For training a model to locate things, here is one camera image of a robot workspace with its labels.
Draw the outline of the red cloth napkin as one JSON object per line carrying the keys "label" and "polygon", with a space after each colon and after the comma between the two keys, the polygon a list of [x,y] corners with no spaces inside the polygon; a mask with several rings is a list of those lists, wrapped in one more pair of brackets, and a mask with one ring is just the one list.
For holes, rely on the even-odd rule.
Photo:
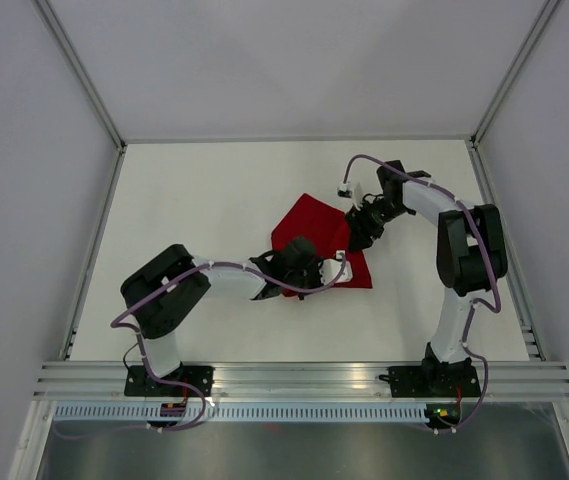
{"label": "red cloth napkin", "polygon": [[343,211],[307,193],[301,195],[273,229],[271,245],[275,250],[281,250],[296,237],[305,237],[313,242],[323,260],[332,258],[337,250],[346,252],[352,266],[353,279],[345,284],[334,285],[334,288],[373,288],[364,253],[348,251],[350,231]]}

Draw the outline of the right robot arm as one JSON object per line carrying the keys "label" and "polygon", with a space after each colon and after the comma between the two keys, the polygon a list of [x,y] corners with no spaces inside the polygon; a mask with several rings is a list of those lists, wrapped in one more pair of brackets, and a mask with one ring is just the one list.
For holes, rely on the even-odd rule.
{"label": "right robot arm", "polygon": [[472,362],[468,337],[477,305],[502,308],[498,279],[508,271],[500,212],[493,204],[468,204],[423,170],[407,172],[399,160],[380,162],[380,193],[359,195],[348,179],[338,194],[351,201],[345,218],[349,249],[360,252],[379,239],[386,224],[419,214],[437,229],[436,269],[444,299],[435,334],[417,366],[391,367],[380,375],[394,398],[479,398],[487,377]]}

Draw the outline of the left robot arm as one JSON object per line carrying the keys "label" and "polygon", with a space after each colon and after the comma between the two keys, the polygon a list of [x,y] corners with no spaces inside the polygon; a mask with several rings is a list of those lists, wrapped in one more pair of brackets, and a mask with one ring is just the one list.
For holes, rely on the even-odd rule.
{"label": "left robot arm", "polygon": [[184,380],[176,331],[200,301],[269,300],[290,287],[304,296],[328,282],[321,273],[323,264],[315,245],[304,237],[237,267],[194,256],[181,244],[167,247],[120,286],[141,336],[142,358],[148,362],[129,370],[129,383],[162,396],[173,395]]}

